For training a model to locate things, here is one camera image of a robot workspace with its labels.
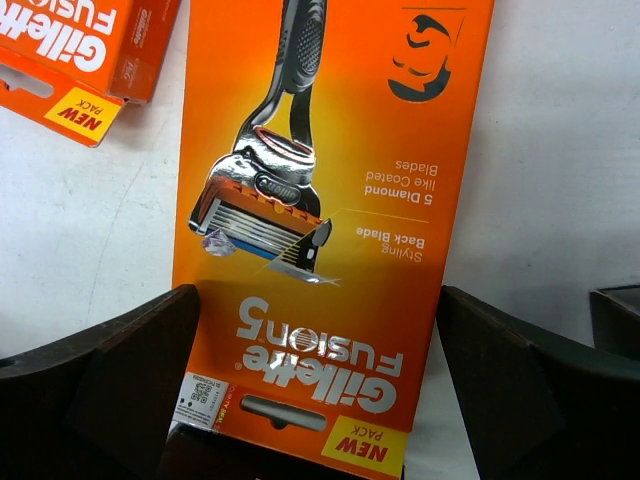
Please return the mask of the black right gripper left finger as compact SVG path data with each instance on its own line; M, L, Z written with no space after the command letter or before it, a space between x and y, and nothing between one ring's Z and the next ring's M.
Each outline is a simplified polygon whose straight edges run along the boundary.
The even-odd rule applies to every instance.
M2 359L2 478L155 478L199 315L182 285Z

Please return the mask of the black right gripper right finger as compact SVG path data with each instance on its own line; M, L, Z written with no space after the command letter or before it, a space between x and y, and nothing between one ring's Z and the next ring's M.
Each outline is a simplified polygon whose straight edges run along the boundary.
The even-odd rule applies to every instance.
M437 327L481 478L638 477L639 360L451 286Z

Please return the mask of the orange Gillette razor box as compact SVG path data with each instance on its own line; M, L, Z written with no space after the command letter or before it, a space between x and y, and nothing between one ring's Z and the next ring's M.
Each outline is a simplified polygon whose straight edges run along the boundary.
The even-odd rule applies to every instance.
M1 105L87 147L149 103L178 0L4 1Z
M174 418L403 474L490 1L194 1L173 281L200 319Z

